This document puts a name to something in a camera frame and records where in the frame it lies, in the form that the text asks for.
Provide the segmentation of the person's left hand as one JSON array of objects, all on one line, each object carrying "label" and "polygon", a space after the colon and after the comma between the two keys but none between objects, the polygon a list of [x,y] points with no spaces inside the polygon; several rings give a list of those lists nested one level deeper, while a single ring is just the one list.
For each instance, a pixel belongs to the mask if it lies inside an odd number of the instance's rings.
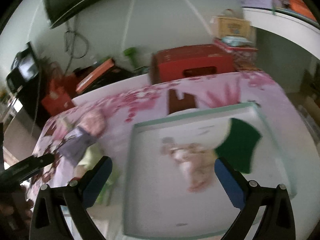
[{"label": "person's left hand", "polygon": [[29,239],[33,207],[25,186],[12,193],[1,190],[1,239]]}]

